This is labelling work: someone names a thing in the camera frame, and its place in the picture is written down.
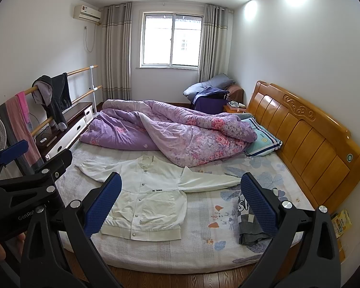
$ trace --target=jacket pocket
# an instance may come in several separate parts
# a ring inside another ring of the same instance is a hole
[[[145,194],[140,224],[168,225],[177,219],[173,191]]]
[[[125,220],[130,223],[132,222],[137,195],[137,193],[121,191],[110,212],[113,221]]]

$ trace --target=blue striped pillowcase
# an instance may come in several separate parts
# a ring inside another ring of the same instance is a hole
[[[248,157],[255,156],[265,156],[274,150],[277,150],[283,144],[282,141],[274,137],[271,133],[267,131],[264,127],[259,125],[255,118],[248,118],[242,120],[243,122],[248,122],[251,125],[251,128],[257,134],[257,140],[251,143],[246,149],[245,153]]]

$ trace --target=curtain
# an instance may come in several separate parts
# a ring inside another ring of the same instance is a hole
[[[225,71],[227,26],[228,10],[207,4],[204,12],[199,82],[207,81]]]
[[[105,7],[101,18],[103,100],[129,100],[132,3]]]

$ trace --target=window frame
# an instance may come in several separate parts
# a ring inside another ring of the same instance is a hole
[[[172,16],[172,36],[171,36],[171,52],[169,64],[144,64],[144,40],[145,40],[145,21],[148,15],[171,15]],[[176,15],[184,15],[184,16],[192,16],[199,17],[202,20],[202,27],[200,30],[200,44],[199,44],[199,60],[197,66],[191,65],[174,65],[172,63],[173,50],[174,50],[174,34],[175,34],[175,18]],[[141,29],[141,42],[140,42],[140,66],[139,68],[173,68],[173,69],[191,69],[191,70],[199,70],[200,67],[200,52],[202,45],[202,37],[203,37],[203,25],[204,24],[204,16],[200,14],[190,14],[187,12],[143,12],[142,16],[142,29]]]

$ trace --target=human hand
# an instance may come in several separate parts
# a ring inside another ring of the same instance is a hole
[[[21,233],[16,236],[16,247],[20,255],[22,255],[22,249],[24,248],[25,234]],[[6,253],[4,248],[0,244],[0,261],[5,260]]]

